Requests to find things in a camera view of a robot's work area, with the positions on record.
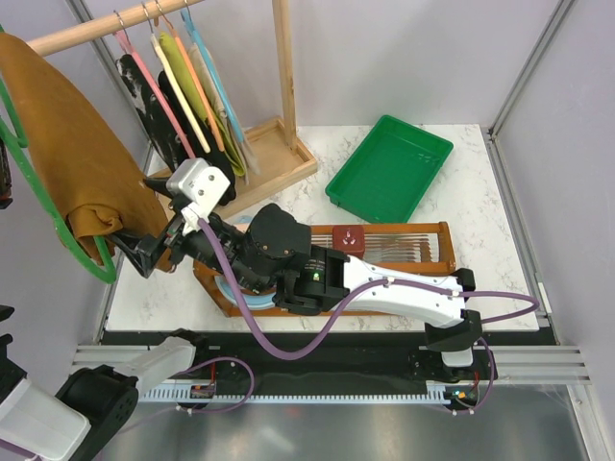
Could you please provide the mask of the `mustard brown trousers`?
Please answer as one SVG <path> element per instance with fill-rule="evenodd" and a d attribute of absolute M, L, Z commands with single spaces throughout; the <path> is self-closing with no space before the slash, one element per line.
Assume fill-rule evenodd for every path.
<path fill-rule="evenodd" d="M 1 75 L 37 176 L 72 235 L 97 264 L 95 240 L 159 235 L 167 217 L 130 152 L 58 69 L 25 41 L 1 35 Z"/>

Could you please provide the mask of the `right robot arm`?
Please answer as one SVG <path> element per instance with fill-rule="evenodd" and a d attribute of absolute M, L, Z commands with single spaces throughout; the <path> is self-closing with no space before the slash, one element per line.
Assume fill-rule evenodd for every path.
<path fill-rule="evenodd" d="M 287 361 L 303 358 L 324 340 L 345 309 L 366 308 L 425 323 L 428 348 L 440 353 L 447 376 L 463 377 L 474 368 L 480 316 L 465 308 L 464 285 L 457 277 L 413 276 L 317 246 L 311 241 L 311 228 L 276 205 L 262 208 L 248 229 L 239 231 L 213 211 L 229 182 L 211 168 L 201 176 L 145 183 L 170 198 L 173 219 L 157 236 L 117 231 L 111 242 L 145 278 L 165 253 L 174 263 L 190 256 L 222 274 L 249 329 L 271 355 Z M 297 352 L 285 352 L 259 328 L 244 297 L 247 291 L 272 291 L 274 306 L 292 314 L 330 317 L 311 343 Z"/>

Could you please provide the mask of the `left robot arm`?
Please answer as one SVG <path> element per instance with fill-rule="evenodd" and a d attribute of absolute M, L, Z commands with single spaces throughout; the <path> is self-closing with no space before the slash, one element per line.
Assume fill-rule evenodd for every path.
<path fill-rule="evenodd" d="M 131 418 L 138 398 L 166 379 L 206 374 L 210 354 L 177 329 L 150 351 L 112 367 L 81 368 L 50 394 L 8 356 L 1 336 L 1 448 L 40 460 L 92 460 Z"/>

